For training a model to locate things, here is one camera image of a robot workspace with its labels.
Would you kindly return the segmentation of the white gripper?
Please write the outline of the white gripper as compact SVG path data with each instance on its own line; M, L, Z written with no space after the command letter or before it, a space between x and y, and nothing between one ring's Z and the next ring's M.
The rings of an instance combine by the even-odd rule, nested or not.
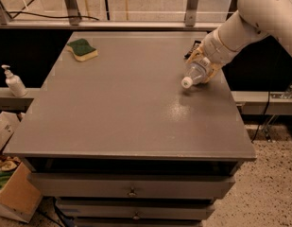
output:
M204 68L204 79L202 83L208 83L223 67L231 62L238 54L235 45L235 31L219 27L207 34L201 41L201 45L192 53L187 64L201 61L204 57L209 59L209 63L202 64Z

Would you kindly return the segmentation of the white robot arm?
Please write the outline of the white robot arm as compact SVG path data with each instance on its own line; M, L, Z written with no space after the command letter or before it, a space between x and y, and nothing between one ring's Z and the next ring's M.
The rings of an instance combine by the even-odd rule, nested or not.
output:
M292 0L237 0L237 11L191 51L181 85L210 81L244 47L268 36L292 58Z

